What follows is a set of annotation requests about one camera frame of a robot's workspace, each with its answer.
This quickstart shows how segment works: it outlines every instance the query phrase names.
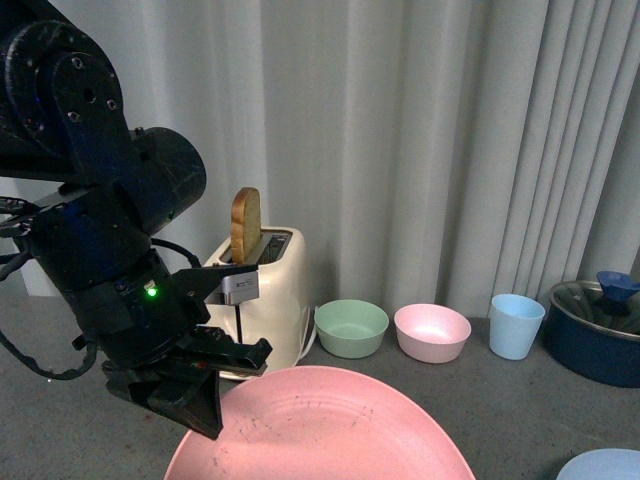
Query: bread slice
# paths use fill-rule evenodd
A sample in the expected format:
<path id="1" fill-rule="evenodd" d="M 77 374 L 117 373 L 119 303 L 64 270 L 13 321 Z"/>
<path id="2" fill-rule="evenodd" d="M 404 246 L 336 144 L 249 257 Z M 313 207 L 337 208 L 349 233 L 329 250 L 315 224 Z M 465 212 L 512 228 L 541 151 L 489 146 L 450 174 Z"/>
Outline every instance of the bread slice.
<path id="1" fill-rule="evenodd" d="M 246 263 L 253 249 L 260 243 L 260 192 L 243 187 L 231 206 L 231 260 Z"/>

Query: toaster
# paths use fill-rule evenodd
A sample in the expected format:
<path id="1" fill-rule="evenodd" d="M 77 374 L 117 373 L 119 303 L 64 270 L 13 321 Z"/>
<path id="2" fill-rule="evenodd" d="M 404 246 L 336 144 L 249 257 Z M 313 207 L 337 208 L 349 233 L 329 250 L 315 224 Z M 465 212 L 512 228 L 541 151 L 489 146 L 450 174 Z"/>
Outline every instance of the toaster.
<path id="1" fill-rule="evenodd" d="M 231 238 L 211 255 L 205 266 L 230 264 Z M 242 340 L 254 344 L 266 338 L 273 351 L 266 372 L 292 367 L 298 362 L 310 320 L 308 270 L 302 233 L 294 228 L 262 227 L 259 245 L 247 259 L 258 264 L 260 296 L 240 304 Z M 208 326 L 221 327 L 238 340 L 235 309 L 229 305 L 207 304 Z M 223 378 L 247 377 L 221 372 Z"/>

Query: black cable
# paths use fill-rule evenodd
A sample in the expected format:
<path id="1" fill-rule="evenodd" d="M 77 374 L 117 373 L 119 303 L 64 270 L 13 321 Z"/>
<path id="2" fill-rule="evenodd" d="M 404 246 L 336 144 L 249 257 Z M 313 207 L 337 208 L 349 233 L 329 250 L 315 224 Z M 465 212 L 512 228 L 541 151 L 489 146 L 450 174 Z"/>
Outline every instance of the black cable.
<path id="1" fill-rule="evenodd" d="M 0 282 L 6 280 L 7 277 L 16 270 L 19 270 L 25 263 L 27 263 L 30 258 L 31 255 L 28 251 L 16 253 L 13 255 L 1 256 L 0 261 L 6 260 L 6 264 L 0 270 Z M 4 335 L 4 333 L 2 333 L 2 331 L 0 331 L 0 344 L 4 345 L 9 353 L 16 357 L 20 361 L 20 363 L 26 366 L 29 370 L 37 373 L 38 375 L 46 378 L 51 378 L 53 380 L 73 380 L 74 378 L 78 378 L 80 375 L 86 373 L 93 366 L 93 364 L 96 363 L 96 356 L 98 352 L 98 346 L 95 344 L 95 342 L 87 342 L 87 353 L 85 354 L 80 368 L 70 368 L 62 373 L 55 373 L 40 368 L 33 357 L 24 355 L 20 350 L 18 350 L 18 348 L 13 343 L 11 343 L 11 341 Z"/>
<path id="2" fill-rule="evenodd" d="M 20 270 L 20 268 L 22 268 L 22 266 L 31 258 L 31 255 L 25 250 L 24 252 L 7 255 L 7 257 L 11 258 L 9 258 L 7 262 L 5 262 L 5 266 L 0 269 L 0 282 L 6 280 L 7 277 L 16 270 Z"/>
<path id="3" fill-rule="evenodd" d="M 18 255 L 17 253 L 10 253 L 9 255 L 0 255 L 0 265 L 4 265 L 5 263 L 8 263 L 10 260 L 13 260 L 13 258 Z"/>
<path id="4" fill-rule="evenodd" d="M 87 353 L 84 356 L 84 360 L 82 360 L 82 365 L 80 365 L 80 368 L 70 368 L 62 373 L 55 373 L 40 368 L 33 357 L 24 355 L 1 331 L 0 343 L 4 345 L 7 350 L 9 350 L 9 353 L 11 353 L 11 355 L 16 357 L 20 361 L 20 363 L 26 366 L 29 370 L 37 373 L 38 375 L 46 378 L 51 378 L 53 380 L 73 380 L 74 378 L 78 378 L 80 375 L 83 375 L 91 367 L 93 367 L 93 364 L 96 363 L 96 356 L 98 353 L 98 346 L 95 343 L 87 343 Z"/>
<path id="5" fill-rule="evenodd" d="M 167 240 L 162 240 L 160 238 L 152 238 L 151 245 L 155 245 L 156 247 L 168 248 L 169 250 L 178 252 L 180 255 L 184 255 L 185 257 L 187 257 L 187 260 L 189 261 L 189 263 L 193 268 L 202 267 L 202 264 L 200 263 L 200 260 L 198 259 L 198 257 L 196 257 L 193 253 L 191 253 L 186 248 L 181 247 L 180 245 L 177 245 L 173 242 L 169 242 Z"/>

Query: light blue cup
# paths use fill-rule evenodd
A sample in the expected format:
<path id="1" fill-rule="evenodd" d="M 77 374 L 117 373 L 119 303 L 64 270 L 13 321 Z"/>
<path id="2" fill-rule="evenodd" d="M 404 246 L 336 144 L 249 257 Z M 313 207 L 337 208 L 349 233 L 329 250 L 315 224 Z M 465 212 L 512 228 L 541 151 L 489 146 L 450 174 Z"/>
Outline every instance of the light blue cup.
<path id="1" fill-rule="evenodd" d="M 522 360 L 542 324 L 545 310 L 535 300 L 512 293 L 491 300 L 489 346 L 507 360 Z"/>

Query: gray curtain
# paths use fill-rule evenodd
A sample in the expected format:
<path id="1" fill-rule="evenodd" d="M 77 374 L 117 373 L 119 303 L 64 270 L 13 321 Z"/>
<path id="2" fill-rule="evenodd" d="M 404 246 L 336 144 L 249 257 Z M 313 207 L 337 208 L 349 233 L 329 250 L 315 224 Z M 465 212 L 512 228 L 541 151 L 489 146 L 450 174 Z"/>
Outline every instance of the gray curtain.
<path id="1" fill-rule="evenodd" d="M 203 156 L 204 197 L 161 232 L 203 259 L 255 186 L 263 224 L 305 235 L 314 303 L 486 315 L 632 268 L 636 1 L 54 4 L 113 61 L 130 127 Z M 0 186 L 50 188 L 26 183 Z M 24 282 L 55 293 L 35 266 Z"/>

